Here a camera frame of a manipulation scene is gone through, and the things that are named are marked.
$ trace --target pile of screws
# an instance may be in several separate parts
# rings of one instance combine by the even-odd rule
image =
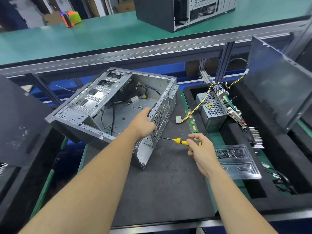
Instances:
[[[215,150],[217,158],[240,158],[245,157],[242,149]]]

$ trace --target plastic tray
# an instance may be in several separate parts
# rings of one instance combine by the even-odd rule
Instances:
[[[221,166],[233,180],[261,179],[246,145],[225,145],[215,148],[215,151]]]

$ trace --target left arm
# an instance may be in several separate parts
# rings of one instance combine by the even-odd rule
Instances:
[[[139,113],[21,230],[30,233],[109,233],[127,178],[135,143],[157,129]]]

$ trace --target forearm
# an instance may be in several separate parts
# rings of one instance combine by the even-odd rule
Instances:
[[[138,137],[121,133],[21,233],[108,233]]]
[[[219,166],[209,174],[213,196],[228,234],[277,233]]]

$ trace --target hand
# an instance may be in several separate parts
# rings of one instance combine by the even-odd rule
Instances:
[[[147,114],[151,108],[144,108],[129,124],[128,128],[131,130],[134,136],[137,137],[137,140],[143,139],[152,133],[153,130],[157,130],[157,126],[149,121]]]
[[[209,175],[219,168],[222,168],[214,150],[212,142],[202,134],[192,133],[189,134],[190,138],[196,138],[201,141],[202,145],[198,146],[191,139],[187,139],[189,144],[188,155],[192,156],[196,161],[197,167],[200,172],[207,178]]]

